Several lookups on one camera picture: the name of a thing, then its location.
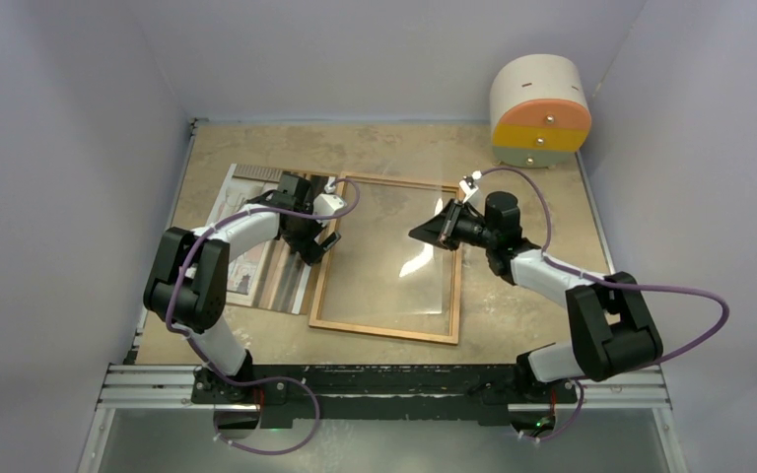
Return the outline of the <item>brown frame backing board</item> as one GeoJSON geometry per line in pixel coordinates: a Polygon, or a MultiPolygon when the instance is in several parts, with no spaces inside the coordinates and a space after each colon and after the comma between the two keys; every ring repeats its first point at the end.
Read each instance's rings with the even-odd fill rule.
{"type": "MultiPolygon", "coordinates": [[[[281,174],[279,169],[236,167],[230,172],[219,216],[231,215],[250,198],[275,189],[281,174]]],[[[305,314],[314,272],[283,240],[264,241],[229,265],[228,303],[305,314]]]]}

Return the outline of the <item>clear acrylic sheet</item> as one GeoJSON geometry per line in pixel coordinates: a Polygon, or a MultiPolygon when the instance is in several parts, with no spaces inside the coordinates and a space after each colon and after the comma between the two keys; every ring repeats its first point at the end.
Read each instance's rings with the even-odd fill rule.
{"type": "Polygon", "coordinates": [[[440,213],[452,190],[361,180],[357,208],[338,220],[319,318],[399,330],[448,331],[454,255],[408,236],[440,213]]]}

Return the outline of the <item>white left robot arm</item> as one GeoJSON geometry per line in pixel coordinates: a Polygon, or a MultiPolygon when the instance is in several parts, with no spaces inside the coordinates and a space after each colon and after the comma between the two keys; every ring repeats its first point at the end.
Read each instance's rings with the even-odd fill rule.
{"type": "Polygon", "coordinates": [[[254,247],[284,241],[306,265],[320,262],[340,235],[321,234],[329,223],[352,212],[331,180],[321,190],[307,178],[285,172],[276,188],[250,198],[234,214],[207,226],[171,227],[162,234],[143,292],[144,308],[181,336],[217,377],[216,389],[241,403],[258,383],[253,360],[223,316],[229,267],[254,247]]]}

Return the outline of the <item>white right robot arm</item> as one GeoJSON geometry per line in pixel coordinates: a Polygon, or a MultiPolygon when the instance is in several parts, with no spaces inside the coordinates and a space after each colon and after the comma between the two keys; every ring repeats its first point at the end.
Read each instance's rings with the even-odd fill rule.
{"type": "Polygon", "coordinates": [[[569,341],[517,356],[514,387],[521,398],[536,401],[553,382],[602,381],[662,356],[661,337],[630,274],[601,276],[548,259],[524,236],[520,219],[517,198],[496,191],[486,197],[482,211],[452,199],[408,234],[449,251],[464,244],[480,247],[495,276],[566,310],[569,341]]]}

